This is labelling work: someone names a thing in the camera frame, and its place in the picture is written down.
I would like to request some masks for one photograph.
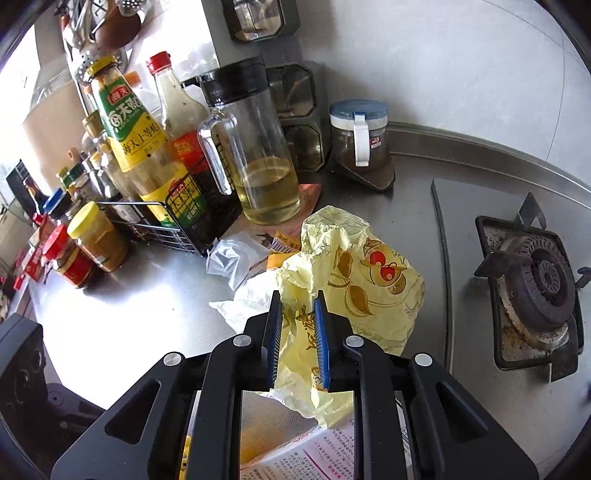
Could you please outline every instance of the silver screw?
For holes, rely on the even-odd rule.
[[[252,340],[248,335],[238,335],[234,337],[234,345],[236,346],[249,346],[251,341]]]
[[[419,353],[414,357],[414,361],[421,367],[428,367],[433,363],[433,358],[428,356],[426,353]]]
[[[349,335],[345,339],[345,343],[349,346],[357,347],[363,345],[363,339],[359,335]]]
[[[177,352],[172,352],[164,357],[164,365],[167,367],[174,367],[175,365],[178,365],[182,359],[183,357],[181,357]]]

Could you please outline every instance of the red bottle cap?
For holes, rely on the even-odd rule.
[[[12,286],[12,288],[14,288],[15,290],[20,290],[22,287],[23,280],[25,280],[25,274],[22,274],[21,276],[17,277],[17,279],[14,281],[14,285]]]
[[[33,213],[33,223],[37,226],[43,223],[43,215],[39,215],[37,212]]]
[[[160,53],[151,56],[146,62],[146,65],[148,66],[150,73],[153,75],[166,67],[170,67],[170,55],[167,51],[161,51]]]
[[[58,226],[43,245],[43,256],[48,260],[55,260],[65,249],[69,240],[66,225]]]

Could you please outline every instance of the yellow plastic bag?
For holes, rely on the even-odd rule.
[[[329,312],[349,318],[355,333],[399,355],[423,306],[423,278],[375,238],[367,222],[333,206],[304,221],[301,252],[276,272],[284,323],[277,380],[267,395],[332,426],[350,413],[353,395],[322,389],[312,312],[318,291]]]

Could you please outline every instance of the metal strainer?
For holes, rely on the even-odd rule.
[[[127,54],[125,53],[124,48],[109,51],[102,50],[96,43],[87,43],[85,48],[80,51],[76,49],[72,50],[72,76],[75,77],[81,85],[88,85],[88,82],[85,82],[84,80],[86,70],[95,60],[98,60],[109,53],[115,56],[119,70],[124,72],[127,67]]]
[[[151,0],[116,0],[116,3],[124,17],[131,17],[140,10],[147,12],[152,4]]]

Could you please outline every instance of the black robot arm bracket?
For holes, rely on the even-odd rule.
[[[510,435],[431,356],[405,359],[355,335],[347,318],[314,304],[323,385],[353,391],[355,480],[407,477],[396,393],[415,479],[538,479]],[[186,480],[239,478],[243,390],[268,391],[277,372],[282,305],[205,355],[169,353],[58,460],[52,480],[173,479],[196,392]]]

